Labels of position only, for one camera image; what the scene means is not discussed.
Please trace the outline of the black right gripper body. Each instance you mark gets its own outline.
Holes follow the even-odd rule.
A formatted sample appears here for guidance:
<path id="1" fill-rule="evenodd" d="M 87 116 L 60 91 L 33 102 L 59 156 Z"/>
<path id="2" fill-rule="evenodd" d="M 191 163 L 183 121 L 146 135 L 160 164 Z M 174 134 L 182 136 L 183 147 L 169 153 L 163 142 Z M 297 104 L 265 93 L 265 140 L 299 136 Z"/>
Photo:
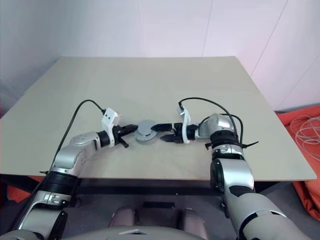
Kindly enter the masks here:
<path id="1" fill-rule="evenodd" d="M 174 134 L 172 136 L 172 141 L 176 144 L 183 144 L 183 123 L 178 122 L 172 125 Z"/>

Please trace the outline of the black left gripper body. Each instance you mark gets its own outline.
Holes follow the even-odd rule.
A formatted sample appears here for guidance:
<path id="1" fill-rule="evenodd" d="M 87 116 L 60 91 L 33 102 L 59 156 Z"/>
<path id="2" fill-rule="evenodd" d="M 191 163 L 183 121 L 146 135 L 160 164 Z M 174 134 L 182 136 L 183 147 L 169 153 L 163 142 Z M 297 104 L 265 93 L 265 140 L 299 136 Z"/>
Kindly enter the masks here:
<path id="1" fill-rule="evenodd" d="M 125 133 L 125 129 L 121 127 L 120 125 L 116 125 L 113 127 L 113 137 L 115 141 L 119 141 L 119 138 L 121 138 Z"/>

